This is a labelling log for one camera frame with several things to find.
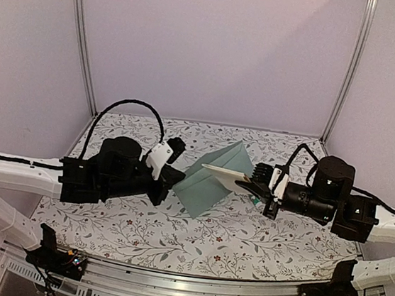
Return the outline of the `beige letter paper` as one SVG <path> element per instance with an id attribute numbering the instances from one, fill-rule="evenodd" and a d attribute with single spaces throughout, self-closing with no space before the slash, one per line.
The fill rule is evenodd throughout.
<path id="1" fill-rule="evenodd" d="M 245 173 L 203 163 L 202 167 L 207 169 L 227 190 L 236 194 L 249 194 L 243 187 L 235 183 L 237 181 L 250 182 Z"/>

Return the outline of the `teal blue envelope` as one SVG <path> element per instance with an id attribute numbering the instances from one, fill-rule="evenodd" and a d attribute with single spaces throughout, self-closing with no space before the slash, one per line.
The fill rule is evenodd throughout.
<path id="1" fill-rule="evenodd" d="M 191 218 L 197 218 L 232 191 L 242 194 L 244 190 L 233 185 L 231 190 L 222 185 L 215 174 L 205 166 L 211 165 L 251 176 L 253 164 L 242 141 L 201 156 L 184 173 L 185 178 L 173 187 L 173 192 Z"/>

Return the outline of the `green white glue stick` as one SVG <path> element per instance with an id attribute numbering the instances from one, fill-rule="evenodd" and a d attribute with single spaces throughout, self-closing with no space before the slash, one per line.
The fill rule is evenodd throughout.
<path id="1" fill-rule="evenodd" d="M 261 203 L 261 200 L 258 199 L 256 196 L 251 196 L 251 197 L 250 197 L 250 200 L 251 200 L 251 202 L 252 202 L 254 205 L 259 205 L 259 204 Z"/>

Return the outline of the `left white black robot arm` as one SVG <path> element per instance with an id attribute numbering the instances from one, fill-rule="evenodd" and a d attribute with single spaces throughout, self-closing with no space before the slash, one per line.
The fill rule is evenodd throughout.
<path id="1" fill-rule="evenodd" d="M 0 153 L 0 188 L 72 204 L 96 204 L 144 194 L 153 205 L 159 205 L 185 178 L 172 167 L 185 148 L 181 139 L 171 138 L 143 153 L 138 142 L 121 136 L 105 139 L 99 153 L 89 159 L 34 160 Z M 55 232 L 45 225 L 32 224 L 1 198 L 0 233 L 24 250 L 34 251 L 47 270 L 62 265 L 62 253 L 55 248 Z"/>

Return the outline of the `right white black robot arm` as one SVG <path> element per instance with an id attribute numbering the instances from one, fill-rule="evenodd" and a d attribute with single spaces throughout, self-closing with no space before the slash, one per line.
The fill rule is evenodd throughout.
<path id="1" fill-rule="evenodd" d="M 256 165 L 251 177 L 239 178 L 234 185 L 260 199 L 269 219 L 287 210 L 330 225 L 330 231 L 345 240 L 395 244 L 395 209 L 354 187 L 354 181 L 352 165 L 326 156 L 311 168 L 305 185 L 289 181 L 289 164 L 266 163 Z"/>

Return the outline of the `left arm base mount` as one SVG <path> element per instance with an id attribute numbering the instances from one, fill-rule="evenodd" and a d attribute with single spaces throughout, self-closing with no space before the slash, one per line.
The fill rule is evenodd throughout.
<path id="1" fill-rule="evenodd" d="M 80 281 L 85 274 L 88 258 L 83 254 L 52 250 L 41 246 L 26 252 L 26 261 L 46 272 Z"/>

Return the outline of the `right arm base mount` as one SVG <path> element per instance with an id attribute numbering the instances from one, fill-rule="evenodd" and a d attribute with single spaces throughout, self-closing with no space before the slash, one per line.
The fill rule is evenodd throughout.
<path id="1" fill-rule="evenodd" d="M 358 296 L 351 283 L 306 283 L 297 287 L 297 296 Z"/>

